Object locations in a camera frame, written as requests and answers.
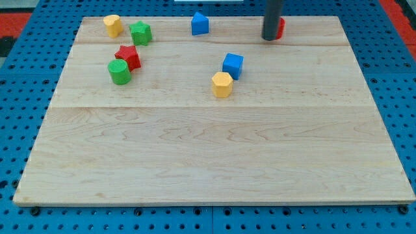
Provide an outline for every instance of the blue block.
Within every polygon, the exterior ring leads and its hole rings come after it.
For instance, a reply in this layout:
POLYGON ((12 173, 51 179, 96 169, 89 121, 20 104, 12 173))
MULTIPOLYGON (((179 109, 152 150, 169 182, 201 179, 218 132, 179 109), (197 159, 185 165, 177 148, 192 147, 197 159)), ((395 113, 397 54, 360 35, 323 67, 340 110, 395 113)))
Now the blue block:
POLYGON ((191 21, 191 27, 193 36, 209 33, 209 19, 197 12, 191 21))
POLYGON ((243 56, 228 53, 222 63, 222 71, 228 72, 231 77, 238 81, 242 71, 243 56))

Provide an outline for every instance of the black rod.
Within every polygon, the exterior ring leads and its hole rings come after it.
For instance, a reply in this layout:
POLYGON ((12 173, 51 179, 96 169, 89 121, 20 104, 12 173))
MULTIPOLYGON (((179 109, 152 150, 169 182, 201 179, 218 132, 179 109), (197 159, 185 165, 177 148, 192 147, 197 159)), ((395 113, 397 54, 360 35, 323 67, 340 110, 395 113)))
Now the black rod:
POLYGON ((284 0, 266 0, 265 18, 261 37, 265 40, 275 40, 278 35, 281 11, 284 0))

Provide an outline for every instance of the plastic block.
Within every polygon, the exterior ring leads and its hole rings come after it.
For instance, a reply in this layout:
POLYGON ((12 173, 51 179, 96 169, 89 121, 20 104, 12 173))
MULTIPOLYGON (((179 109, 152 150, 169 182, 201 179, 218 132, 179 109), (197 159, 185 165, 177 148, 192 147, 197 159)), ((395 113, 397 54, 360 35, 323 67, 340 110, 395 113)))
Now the plastic block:
POLYGON ((193 36, 209 33, 209 19, 199 12, 195 13, 190 25, 193 36))
POLYGON ((105 16, 103 21, 109 37, 116 38, 123 31, 122 21, 118 15, 105 16))
POLYGON ((150 26, 142 21, 131 24, 130 32, 135 46, 147 46, 152 39, 150 26))
POLYGON ((280 39, 283 36, 283 31, 285 30, 286 21, 283 18, 280 18, 279 21, 279 31, 278 35, 276 36, 276 39, 280 39))
POLYGON ((114 59, 108 65, 111 79, 116 85, 127 84, 131 80, 131 74, 127 62, 122 59, 114 59))
POLYGON ((135 45, 121 45, 120 50, 117 51, 117 53, 115 53, 114 56, 116 57, 116 59, 123 59, 124 61, 126 61, 127 65, 129 66, 130 72, 136 68, 142 67, 135 45))
POLYGON ((222 71, 228 72, 234 80, 238 81, 242 71, 243 60, 243 56, 228 53, 222 63, 222 71))
POLYGON ((212 83, 213 94, 217 98, 226 98, 233 91, 233 78, 228 72, 217 72, 213 76, 212 83))

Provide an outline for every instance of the red object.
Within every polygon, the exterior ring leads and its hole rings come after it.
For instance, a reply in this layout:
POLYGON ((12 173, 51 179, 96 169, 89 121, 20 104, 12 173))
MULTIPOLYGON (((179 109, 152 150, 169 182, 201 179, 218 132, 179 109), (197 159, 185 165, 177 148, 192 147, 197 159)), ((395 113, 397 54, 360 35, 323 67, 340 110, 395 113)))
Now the red object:
POLYGON ((123 59, 129 65, 129 71, 133 71, 136 68, 141 68, 140 58, 138 57, 136 46, 120 46, 120 50, 114 54, 116 59, 123 59))
POLYGON ((392 0, 380 0, 380 4, 383 6, 403 42, 407 45, 413 59, 416 60, 416 31, 413 30, 409 19, 403 14, 402 8, 392 0))
POLYGON ((12 36, 18 38, 32 13, 1 13, 0 14, 0 38, 12 36))
POLYGON ((276 39, 280 39, 283 36, 283 31, 285 30, 285 20, 281 17, 279 21, 279 31, 276 39))

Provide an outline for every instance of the yellow block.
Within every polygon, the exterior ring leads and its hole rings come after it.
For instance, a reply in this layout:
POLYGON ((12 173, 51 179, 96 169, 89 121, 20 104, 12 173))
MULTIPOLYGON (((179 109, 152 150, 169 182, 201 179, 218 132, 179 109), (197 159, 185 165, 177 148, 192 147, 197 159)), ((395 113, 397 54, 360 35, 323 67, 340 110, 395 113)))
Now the yellow block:
POLYGON ((213 76, 213 94, 217 98, 226 98, 233 91, 233 78, 228 72, 217 72, 213 76))
POLYGON ((103 21, 109 37, 116 38, 123 31, 122 21, 118 15, 105 16, 103 21))

